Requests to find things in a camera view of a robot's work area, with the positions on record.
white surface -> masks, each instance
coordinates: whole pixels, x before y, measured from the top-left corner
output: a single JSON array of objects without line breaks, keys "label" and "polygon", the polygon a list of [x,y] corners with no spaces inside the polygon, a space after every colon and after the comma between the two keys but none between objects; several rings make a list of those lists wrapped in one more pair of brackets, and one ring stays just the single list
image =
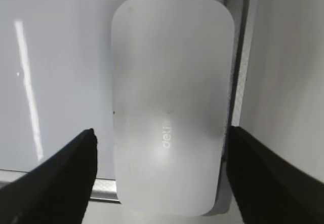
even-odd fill
[{"label": "white surface", "polygon": [[15,172],[15,171],[4,171],[0,170],[0,182],[13,182],[21,178],[26,173],[24,172]]},{"label": "white surface", "polygon": [[235,200],[226,214],[214,216],[158,215],[128,210],[123,205],[89,202],[83,224],[244,224]]},{"label": "white surface", "polygon": [[110,26],[124,1],[0,0],[0,169],[29,171],[92,127],[98,176],[114,178]]},{"label": "white surface", "polygon": [[324,182],[324,0],[259,0],[240,125]]},{"label": "white surface", "polygon": [[214,0],[129,0],[114,15],[111,39],[119,200],[207,213],[227,123],[230,13]]}]

rounded corner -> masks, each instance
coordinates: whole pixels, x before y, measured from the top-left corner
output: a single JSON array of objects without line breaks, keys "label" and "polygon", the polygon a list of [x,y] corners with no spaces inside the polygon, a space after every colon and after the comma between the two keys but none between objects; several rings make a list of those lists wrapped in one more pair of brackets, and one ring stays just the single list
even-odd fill
[{"label": "rounded corner", "polygon": [[216,204],[216,201],[211,206],[206,208],[206,210],[202,211],[203,213],[201,213],[200,216],[206,216],[208,213],[212,212],[215,208],[215,204]]},{"label": "rounded corner", "polygon": [[206,0],[210,3],[214,3],[213,6],[215,6],[215,4],[220,8],[220,10],[223,10],[222,12],[224,12],[224,16],[227,16],[228,22],[230,23],[231,29],[235,30],[235,24],[234,24],[234,19],[233,16],[231,14],[231,12],[228,10],[228,8],[221,2],[217,1],[217,0]]},{"label": "rounded corner", "polygon": [[114,24],[117,14],[123,9],[124,6],[128,5],[128,3],[131,3],[131,2],[134,2],[134,0],[126,0],[121,5],[118,6],[118,8],[113,13],[112,20],[111,20],[111,27]]}]

